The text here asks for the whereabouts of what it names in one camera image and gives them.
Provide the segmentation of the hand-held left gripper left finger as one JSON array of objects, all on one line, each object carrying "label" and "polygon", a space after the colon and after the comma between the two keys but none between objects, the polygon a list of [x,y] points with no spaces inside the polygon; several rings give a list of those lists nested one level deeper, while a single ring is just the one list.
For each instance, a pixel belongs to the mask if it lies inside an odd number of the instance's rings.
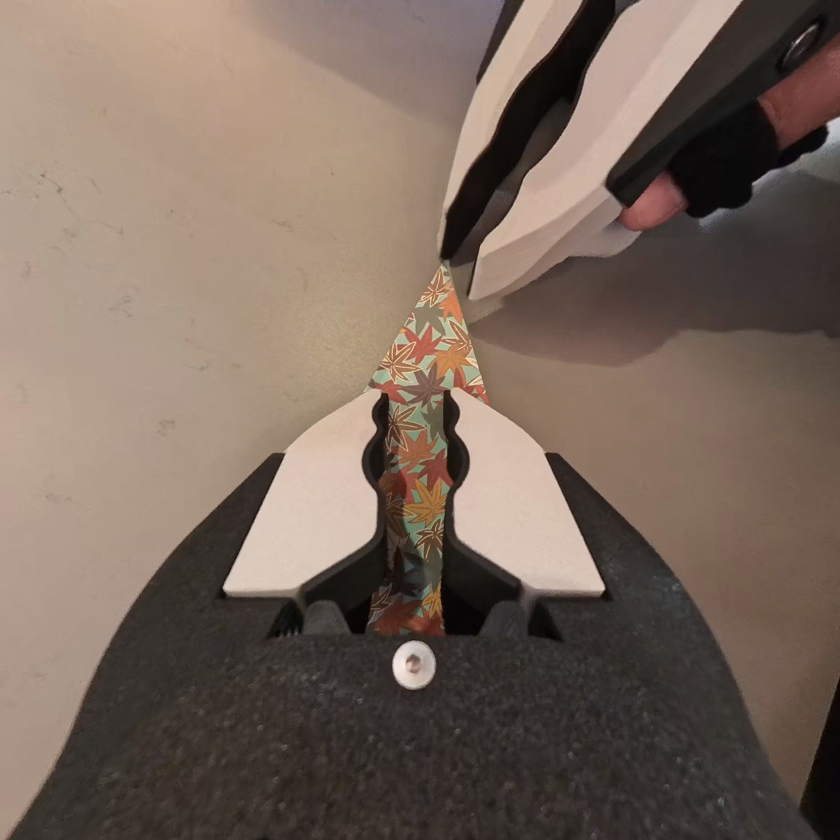
[{"label": "hand-held left gripper left finger", "polygon": [[224,582],[231,599],[290,600],[301,613],[333,602],[367,630],[388,571],[388,395],[364,392],[310,426],[282,456]]}]

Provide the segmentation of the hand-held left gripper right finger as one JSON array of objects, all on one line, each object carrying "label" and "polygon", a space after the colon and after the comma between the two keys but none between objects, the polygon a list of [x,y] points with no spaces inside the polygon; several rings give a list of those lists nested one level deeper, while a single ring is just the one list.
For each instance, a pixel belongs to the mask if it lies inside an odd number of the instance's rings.
[{"label": "hand-held left gripper right finger", "polygon": [[547,600],[601,599],[606,585],[552,454],[462,388],[444,395],[451,481],[444,513],[447,635],[477,635],[503,605],[525,629]]}]

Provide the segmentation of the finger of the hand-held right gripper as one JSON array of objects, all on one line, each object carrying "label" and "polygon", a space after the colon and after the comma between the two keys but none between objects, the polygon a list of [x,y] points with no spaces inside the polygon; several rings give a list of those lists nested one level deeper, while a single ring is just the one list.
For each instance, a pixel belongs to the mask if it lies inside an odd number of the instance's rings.
[{"label": "finger of the hand-held right gripper", "polygon": [[562,162],[560,152],[572,141],[553,147],[565,117],[565,106],[557,104],[540,123],[520,164],[468,236],[466,250],[475,253],[466,258],[471,301],[504,297],[569,257],[609,256],[634,241],[636,235],[616,221],[625,205],[592,169],[606,163],[617,142],[601,133],[594,150],[579,149],[571,163]]},{"label": "finger of the hand-held right gripper", "polygon": [[456,255],[557,105],[571,113],[614,1],[503,2],[458,137],[438,232]]}]

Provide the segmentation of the leaf-patterned origami paper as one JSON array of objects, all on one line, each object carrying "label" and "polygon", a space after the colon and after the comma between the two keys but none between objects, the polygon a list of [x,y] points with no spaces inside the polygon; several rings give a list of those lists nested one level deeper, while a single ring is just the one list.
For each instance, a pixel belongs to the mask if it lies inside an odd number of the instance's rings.
[{"label": "leaf-patterned origami paper", "polygon": [[447,469],[444,397],[460,388],[483,403],[480,373],[455,283],[446,266],[423,291],[367,389],[388,395],[385,467],[387,573],[367,630],[442,635]]}]

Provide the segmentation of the person's right hand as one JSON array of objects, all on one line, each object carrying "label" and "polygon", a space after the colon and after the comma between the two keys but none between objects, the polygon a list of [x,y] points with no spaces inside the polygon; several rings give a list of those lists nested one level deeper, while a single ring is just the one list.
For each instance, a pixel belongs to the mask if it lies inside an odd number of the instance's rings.
[{"label": "person's right hand", "polygon": [[681,149],[621,221],[642,232],[749,202],[753,184],[819,149],[839,113],[838,40]]}]

